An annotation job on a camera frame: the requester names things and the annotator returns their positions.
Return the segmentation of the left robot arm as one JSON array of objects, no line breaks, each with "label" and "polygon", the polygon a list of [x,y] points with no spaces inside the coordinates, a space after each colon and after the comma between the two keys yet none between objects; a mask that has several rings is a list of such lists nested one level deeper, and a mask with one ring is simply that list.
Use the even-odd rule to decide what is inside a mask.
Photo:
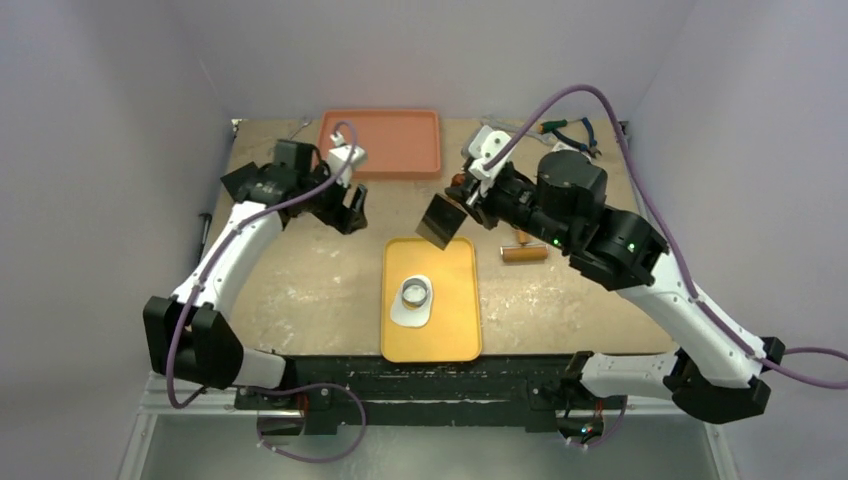
[{"label": "left robot arm", "polygon": [[367,189],[353,186],[365,149],[340,133],[326,156],[309,143],[280,140],[270,162],[250,162],[222,177],[233,206],[192,274],[143,309],[154,372],[204,387],[259,387],[272,408],[297,399],[298,382],[277,354],[248,348],[228,323],[235,300],[263,252],[291,220],[311,214],[343,235],[367,225]]}]

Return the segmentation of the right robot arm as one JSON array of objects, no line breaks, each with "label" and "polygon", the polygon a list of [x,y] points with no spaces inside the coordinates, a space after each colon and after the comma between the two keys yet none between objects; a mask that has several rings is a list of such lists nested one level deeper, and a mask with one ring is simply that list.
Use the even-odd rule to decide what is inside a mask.
[{"label": "right robot arm", "polygon": [[564,399],[668,400],[688,415],[726,424],[763,414],[762,374],[784,344],[747,332],[700,290],[688,290],[669,242],[644,217],[606,202],[608,176],[573,150],[544,155],[534,178],[510,161],[491,170],[468,157],[448,195],[486,229],[505,222],[562,253],[587,280],[636,306],[675,342],[663,354],[578,353],[561,381]]}]

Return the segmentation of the wooden dough roller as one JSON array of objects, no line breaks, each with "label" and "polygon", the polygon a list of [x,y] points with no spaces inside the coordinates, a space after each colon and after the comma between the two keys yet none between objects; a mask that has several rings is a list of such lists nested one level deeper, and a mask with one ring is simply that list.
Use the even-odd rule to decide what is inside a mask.
[{"label": "wooden dough roller", "polygon": [[536,242],[522,230],[514,229],[513,232],[515,243],[500,248],[500,256],[505,264],[542,262],[548,258],[549,251],[545,244]]}]

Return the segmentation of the white dough ball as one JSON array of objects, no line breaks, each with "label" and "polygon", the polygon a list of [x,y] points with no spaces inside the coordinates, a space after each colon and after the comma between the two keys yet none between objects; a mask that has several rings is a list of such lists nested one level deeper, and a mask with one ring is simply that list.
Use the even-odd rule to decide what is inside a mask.
[{"label": "white dough ball", "polygon": [[431,286],[432,286],[431,299],[423,307],[421,307],[419,309],[409,310],[402,305],[402,302],[401,302],[401,299],[400,299],[401,286],[406,279],[404,279],[400,283],[400,286],[398,287],[398,289],[396,291],[394,299],[392,300],[392,303],[391,303],[391,306],[390,306],[390,309],[389,309],[389,319],[392,323],[394,323],[395,325],[398,325],[400,327],[421,328],[421,327],[425,326],[430,320],[431,311],[432,311],[432,304],[433,304],[434,296],[435,296],[434,287],[432,285],[431,280],[428,278],[430,280],[430,283],[431,283]]}]

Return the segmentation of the yellow tray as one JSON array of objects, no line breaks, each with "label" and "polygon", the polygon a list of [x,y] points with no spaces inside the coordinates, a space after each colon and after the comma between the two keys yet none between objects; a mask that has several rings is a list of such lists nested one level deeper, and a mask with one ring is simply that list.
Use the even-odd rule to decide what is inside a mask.
[{"label": "yellow tray", "polygon": [[482,352],[475,248],[457,237],[441,250],[421,238],[385,245],[380,327],[393,363],[469,362]]}]

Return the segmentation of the metal ring cutter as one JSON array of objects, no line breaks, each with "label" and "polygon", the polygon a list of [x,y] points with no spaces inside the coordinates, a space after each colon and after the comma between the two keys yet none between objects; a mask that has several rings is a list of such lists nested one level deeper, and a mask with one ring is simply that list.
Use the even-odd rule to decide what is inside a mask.
[{"label": "metal ring cutter", "polygon": [[430,280],[421,275],[407,278],[400,290],[400,299],[402,305],[409,309],[419,309],[423,307],[432,296],[432,286]]}]

